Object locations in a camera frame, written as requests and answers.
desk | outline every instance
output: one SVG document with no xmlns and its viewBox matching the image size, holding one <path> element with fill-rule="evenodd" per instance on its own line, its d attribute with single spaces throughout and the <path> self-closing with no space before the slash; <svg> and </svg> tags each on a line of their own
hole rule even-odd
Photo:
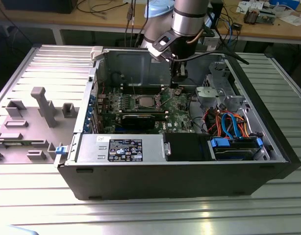
<svg viewBox="0 0 301 235">
<path fill-rule="evenodd" d="M 238 3 L 239 0 L 225 0 L 225 8 L 227 9 L 229 16 L 232 17 L 234 22 L 243 25 L 239 40 L 268 43 L 301 44 L 301 25 L 293 26 L 280 19 L 276 19 L 273 25 L 263 23 L 244 23 L 244 14 L 236 13 Z M 301 5 L 298 6 L 297 10 L 301 11 Z M 224 22 L 218 23 L 218 30 L 221 34 L 227 34 L 227 29 Z"/>
<path fill-rule="evenodd" d="M 225 0 L 226 8 L 232 19 L 243 25 L 239 40 L 241 41 L 259 41 L 271 43 L 290 43 L 301 44 L 301 26 L 293 26 L 279 19 L 276 19 L 274 25 L 268 24 L 245 24 L 243 23 L 242 14 L 235 14 L 239 0 Z M 112 1 L 108 7 L 116 6 L 123 3 L 122 0 Z M 88 10 L 88 4 L 80 6 L 81 9 Z M 83 13 L 75 9 L 71 14 L 58 14 L 47 12 L 28 12 L 28 11 L 6 11 L 6 15 L 22 27 L 49 28 L 53 31 L 56 43 L 64 44 L 60 30 L 86 30 L 86 31 L 103 31 L 103 32 L 124 32 L 126 24 L 126 14 L 129 4 L 107 11 L 107 20 L 94 16 L 89 13 Z M 138 33 L 145 22 L 144 4 L 136 4 L 134 33 Z M 12 25 L 0 12 L 0 25 Z M 227 29 L 223 22 L 220 22 L 219 32 L 225 36 Z"/>
</svg>

workbench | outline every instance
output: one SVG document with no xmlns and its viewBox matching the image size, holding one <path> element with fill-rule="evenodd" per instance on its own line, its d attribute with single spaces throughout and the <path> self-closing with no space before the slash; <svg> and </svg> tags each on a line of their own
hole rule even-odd
<svg viewBox="0 0 301 235">
<path fill-rule="evenodd" d="M 100 0 L 92 0 L 91 3 L 99 2 Z M 258 41 L 270 43 L 289 43 L 301 44 L 301 25 L 293 26 L 289 23 L 276 19 L 273 25 L 268 24 L 245 24 L 243 23 L 243 14 L 237 14 L 236 5 L 239 0 L 225 0 L 225 6 L 232 19 L 243 25 L 240 41 Z M 107 9 L 119 4 L 122 0 L 114 0 L 107 6 L 102 6 L 101 9 Z M 84 3 L 80 6 L 81 9 L 89 10 L 88 4 Z M 71 14 L 58 14 L 46 12 L 28 12 L 28 11 L 7 11 L 6 15 L 19 27 L 35 27 L 48 28 L 53 31 L 55 41 L 58 45 L 64 44 L 64 39 L 61 30 L 85 30 L 85 31 L 100 31 L 100 32 L 124 32 L 126 26 L 126 14 L 129 4 L 112 9 L 106 12 L 107 19 L 94 16 L 90 13 L 80 12 L 75 9 Z M 144 18 L 145 5 L 136 4 L 134 33 L 138 33 L 145 22 Z M 12 25 L 0 12 L 0 25 Z M 227 29 L 223 22 L 219 22 L 218 29 L 222 36 L 227 34 Z"/>
<path fill-rule="evenodd" d="M 32 48 L 0 93 L 0 125 L 9 100 L 38 106 L 30 97 L 34 86 L 51 91 L 48 98 L 55 107 L 64 102 L 80 107 L 93 66 L 90 51 L 75 46 Z M 301 160 L 301 90 L 274 59 L 239 55 L 250 62 L 242 64 L 244 72 Z M 301 167 L 251 196 L 79 201 L 53 164 L 0 164 L 1 224 L 39 235 L 301 234 Z"/>
</svg>

motherboard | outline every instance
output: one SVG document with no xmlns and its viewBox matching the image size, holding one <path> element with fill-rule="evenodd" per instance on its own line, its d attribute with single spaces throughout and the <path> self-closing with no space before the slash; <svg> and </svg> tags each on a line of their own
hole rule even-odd
<svg viewBox="0 0 301 235">
<path fill-rule="evenodd" d="M 182 87 L 103 88 L 97 95 L 89 133 L 191 133 L 188 113 L 191 93 Z"/>
</svg>

blue latch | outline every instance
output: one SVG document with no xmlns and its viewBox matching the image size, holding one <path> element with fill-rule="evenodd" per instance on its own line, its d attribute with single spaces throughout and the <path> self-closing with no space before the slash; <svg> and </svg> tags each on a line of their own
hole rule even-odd
<svg viewBox="0 0 301 235">
<path fill-rule="evenodd" d="M 56 154 L 66 155 L 69 152 L 69 145 L 57 147 L 55 150 Z"/>
<path fill-rule="evenodd" d="M 263 141 L 262 141 L 262 139 L 257 138 L 256 141 L 257 141 L 257 143 L 258 143 L 258 145 L 259 145 L 260 147 L 263 146 Z"/>
<path fill-rule="evenodd" d="M 212 147 L 230 147 L 230 142 L 228 139 L 225 138 L 213 138 L 211 140 Z"/>
</svg>

chip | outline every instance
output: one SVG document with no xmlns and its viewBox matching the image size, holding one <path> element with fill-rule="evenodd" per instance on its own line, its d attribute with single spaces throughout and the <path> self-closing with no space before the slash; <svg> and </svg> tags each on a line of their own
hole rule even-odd
<svg viewBox="0 0 301 235">
<path fill-rule="evenodd" d="M 152 107 L 154 106 L 154 99 L 152 97 L 139 97 L 139 105 Z"/>
</svg>

